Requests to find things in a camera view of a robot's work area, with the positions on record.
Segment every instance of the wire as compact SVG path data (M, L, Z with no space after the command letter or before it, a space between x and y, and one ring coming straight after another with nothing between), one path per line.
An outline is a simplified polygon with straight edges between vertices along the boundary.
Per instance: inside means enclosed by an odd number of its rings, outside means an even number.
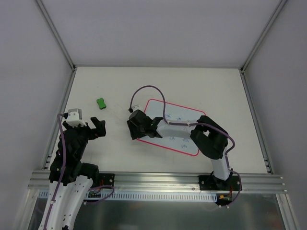
M212 177L213 173L214 173L214 171L212 171L212 172L210 173L210 175L208 176L208 178L207 178L207 180L205 181L204 184L206 184L206 183L210 180L210 178Z
M66 144L65 144L65 138L64 138L64 131L63 131L62 123L61 123L61 116L64 116L64 115L63 114L58 114L57 115L59 131L60 131L60 134L61 134L62 145L63 145L63 164L62 164L62 167L61 167L61 173L59 175L59 180L58 180L56 189L54 190L54 194L52 196L52 199L51 199L51 202L50 202L50 206L49 206L49 209L48 209L48 212L47 212L47 215L46 215L46 220L45 220L45 224L44 224L44 230L47 229L47 224L48 224L48 220L49 220L50 213L51 213L51 210L52 210L52 206L53 206L53 203L56 201L56 195L57 195L59 186L61 184L61 181L63 179L63 175L64 175L65 167L66 167Z
M103 185L103 180L101 180L100 182L99 182L99 186L102 186ZM94 191L93 191L93 193L94 194L97 194L97 193L99 193L100 192L100 190L101 190L101 188L98 188L98 191L97 192L95 192L97 189L95 189Z
M232 192L233 192L233 189L232 189L232 185L230 186L230 192L228 195L231 195L232 196Z
M112 192L111 192L109 195L107 195L106 197L104 197L104 198L102 198L102 199L100 199L100 200L98 200L98 201L94 201L94 202L87 202L87 201L85 201L84 204L89 204L89 205L98 204L98 203L100 203L100 202L102 202L102 201L108 199L108 198L109 198L110 196L112 196L112 195L114 194L114 192L115 192L114 187L111 186L111 185L102 185L102 186L98 186L98 187L96 187L96 188L90 188L89 191L93 191L93 190L97 190L97 189L101 189L101 188L111 188L111 189L112 189Z
M181 122L175 122L175 121L173 121L173 122L172 122L172 121L168 121L168 120L166 119L166 117L165 117L165 108L166 108L165 97L164 97L162 91L161 91L158 87L153 86L153 85L145 85L145 86L142 86L142 87L140 87L139 89L137 89L137 90L134 92L134 94L133 94L132 97L131 97L129 110L132 110L132 102L133 102L133 99L134 99L134 96L136 95L136 93L137 93L138 91L140 91L141 89L148 88L148 87L154 88L154 89L158 90L159 93L161 94L161 96L162 96L162 98L163 98L163 120L164 120L166 123L168 123L169 125L176 125L176 126L198 126L198 125L202 125L202 126L206 126L206 127L208 127L208 128L211 128L211 129L215 130L216 132L218 132L218 133L224 135L224 136L227 137L228 139L230 139L230 141L232 142L232 146L231 146L229 149L227 149L226 152L225 152L226 164L227 164L227 167L228 167L228 169L229 169L230 172L232 172L232 173L238 175L238 178L239 178L239 181L240 181L240 188L239 188L239 191L238 191L236 197L235 197L235 198L232 200L232 202L231 202L231 203L233 203L233 202L237 199L237 197L240 195L240 192L241 192L241 189L242 189L241 176L240 176L239 173L237 173L236 171L233 171L233 169L230 168L230 166L229 166L229 160L228 160L228 153L229 153L231 150L233 150L234 147L236 146L235 140L234 140L231 136L229 136L227 133L225 133L224 131L222 131L222 130L220 130L220 129L218 129L218 128L212 126L212 125L209 125L209 124L207 124L207 123L201 123L201 122L196 122L196 123L181 123Z

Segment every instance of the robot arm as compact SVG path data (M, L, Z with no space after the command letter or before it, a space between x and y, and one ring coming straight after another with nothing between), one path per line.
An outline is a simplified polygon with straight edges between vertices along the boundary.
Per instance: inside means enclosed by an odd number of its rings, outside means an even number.
M56 157L50 166L49 197L39 230L72 230L86 193L99 180L98 166L81 163L80 160L89 140L106 135L106 122L92 117L91 121L96 128L91 129L82 121L80 109L69 110L64 118L66 160L64 161L63 140L60 136ZM61 172L64 162L65 170Z
M227 167L224 154L228 144L227 137L215 129L206 126L183 126L182 121L178 122L178 125L174 123L176 121L172 121L172 125L169 125L162 117L151 119L141 110L134 111L127 121L133 140L144 136L151 138L179 137L191 139L199 150L211 159L216 184L220 189L227 187L227 182L232 176L232 173ZM189 123L206 123L227 133L205 115L201 116L199 120L189 121Z

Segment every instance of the red border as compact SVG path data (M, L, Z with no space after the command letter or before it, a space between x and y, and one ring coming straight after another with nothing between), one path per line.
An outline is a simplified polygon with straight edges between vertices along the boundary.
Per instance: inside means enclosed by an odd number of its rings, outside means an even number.
M152 99L149 99L148 102L147 102L147 104L146 104L146 107L145 107L145 109L144 109L144 113L146 112L147 106L148 106L148 104L149 104L149 102L150 102L151 100L152 100L152 101L163 102L163 101L160 101L160 100L157 100L157 99L153 99L153 98L152 98ZM179 104L173 104L173 103L169 103L169 102L166 102L166 104L172 104L172 105L179 106L179 107L182 107L182 108L185 108L185 109L190 109L190 110L198 111L198 112L201 112L201 113L203 113L203 114L206 115L206 113L205 113L204 111L201 111L201 110L192 109L192 108L188 108L188 107L185 107L185 106L181 106L181 105L179 105ZM196 153L196 155L193 155L193 154L190 154L190 153L187 153L187 152L182 152L182 151L179 151L179 150L177 150L177 149L172 149L172 148L169 148L169 147L166 147L166 146L163 146L163 145L157 145L157 144L154 144L154 143L145 141L145 140L140 140L140 139L137 139L137 140L138 140L138 141L141 141L141 142L144 142L144 143L147 143L147 144L159 146L159 147L162 147L162 148L167 149L167 150L172 150L172 151L175 151L175 152L180 152L180 153L183 153L183 154L192 156L192 157L196 157L196 156L199 154L199 152L200 152L200 150L198 150L197 153Z

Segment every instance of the white table surface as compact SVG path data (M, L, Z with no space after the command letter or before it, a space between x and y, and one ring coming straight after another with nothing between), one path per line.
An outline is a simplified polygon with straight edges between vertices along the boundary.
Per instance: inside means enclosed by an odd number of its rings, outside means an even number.
M141 141L132 141L127 127L129 103L143 85L155 85L167 102L204 111L236 141L229 153L231 167L239 173L267 173L237 69L104 68L79 67L67 102L68 109L82 109L83 120L106 121L106 136L89 141L82 158L101 171L210 173L210 159L192 157ZM96 99L103 97L106 109ZM145 108L149 99L161 99L158 91L138 92L133 105Z

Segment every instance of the green block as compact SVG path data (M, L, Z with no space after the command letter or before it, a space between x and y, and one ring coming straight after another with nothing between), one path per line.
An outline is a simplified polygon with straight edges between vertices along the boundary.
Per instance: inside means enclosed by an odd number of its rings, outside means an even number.
M105 101L104 99L101 97L99 99L96 100L98 105L99 105L99 109L104 109L106 108L106 104L105 104Z

